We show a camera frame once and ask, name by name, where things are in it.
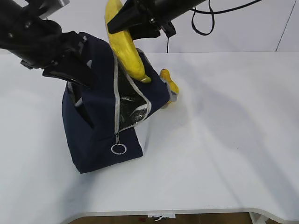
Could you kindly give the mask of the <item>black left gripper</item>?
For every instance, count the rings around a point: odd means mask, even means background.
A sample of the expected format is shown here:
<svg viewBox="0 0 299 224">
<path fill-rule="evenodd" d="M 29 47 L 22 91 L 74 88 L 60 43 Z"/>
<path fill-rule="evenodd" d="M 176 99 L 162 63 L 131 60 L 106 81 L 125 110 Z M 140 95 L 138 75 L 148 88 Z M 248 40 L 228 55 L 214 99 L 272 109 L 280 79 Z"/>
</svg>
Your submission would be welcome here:
<svg viewBox="0 0 299 224">
<path fill-rule="evenodd" d="M 66 56 L 68 53 L 80 54 L 84 38 L 78 33 L 62 32 L 60 25 L 45 20 L 54 33 L 39 38 L 37 45 L 21 54 L 21 65 L 28 69 L 44 69 L 43 76 L 65 80 L 78 85 L 94 88 L 97 77 L 80 58 Z"/>
</svg>

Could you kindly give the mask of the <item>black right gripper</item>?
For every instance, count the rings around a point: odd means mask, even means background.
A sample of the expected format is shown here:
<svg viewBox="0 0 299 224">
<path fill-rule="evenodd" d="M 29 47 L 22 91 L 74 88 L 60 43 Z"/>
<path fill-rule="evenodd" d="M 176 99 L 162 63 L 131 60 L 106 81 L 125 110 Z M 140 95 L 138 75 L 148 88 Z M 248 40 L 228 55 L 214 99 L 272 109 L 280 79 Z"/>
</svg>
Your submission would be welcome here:
<svg viewBox="0 0 299 224">
<path fill-rule="evenodd" d="M 133 40 L 158 38 L 160 29 L 167 37 L 176 34 L 171 22 L 171 0 L 120 0 L 107 2 L 107 29 L 118 33 L 128 29 Z"/>
</svg>

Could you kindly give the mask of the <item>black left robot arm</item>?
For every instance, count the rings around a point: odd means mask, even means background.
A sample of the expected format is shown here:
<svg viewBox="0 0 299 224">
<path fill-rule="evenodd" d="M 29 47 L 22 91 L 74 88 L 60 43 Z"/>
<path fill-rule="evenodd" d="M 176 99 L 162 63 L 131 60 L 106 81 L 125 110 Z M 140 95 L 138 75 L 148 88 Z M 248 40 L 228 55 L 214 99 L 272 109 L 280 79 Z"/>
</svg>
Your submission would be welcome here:
<svg viewBox="0 0 299 224">
<path fill-rule="evenodd" d="M 85 39 L 64 33 L 47 17 L 69 4 L 68 0 L 14 0 L 0 2 L 0 47 L 21 59 L 28 69 L 42 69 L 51 77 L 94 88 L 97 76 L 86 65 L 82 52 Z"/>
</svg>

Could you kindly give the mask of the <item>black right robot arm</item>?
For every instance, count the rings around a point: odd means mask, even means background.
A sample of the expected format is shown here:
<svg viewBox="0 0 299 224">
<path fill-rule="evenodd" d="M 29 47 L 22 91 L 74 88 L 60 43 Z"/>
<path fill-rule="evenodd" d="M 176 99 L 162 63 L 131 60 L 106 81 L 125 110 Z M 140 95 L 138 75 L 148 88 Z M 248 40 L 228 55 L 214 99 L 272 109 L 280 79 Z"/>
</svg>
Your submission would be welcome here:
<svg viewBox="0 0 299 224">
<path fill-rule="evenodd" d="M 110 34 L 127 30 L 133 40 L 157 38 L 160 31 L 167 37 L 176 34 L 172 20 L 201 4 L 202 0 L 128 0 L 112 17 Z"/>
</svg>

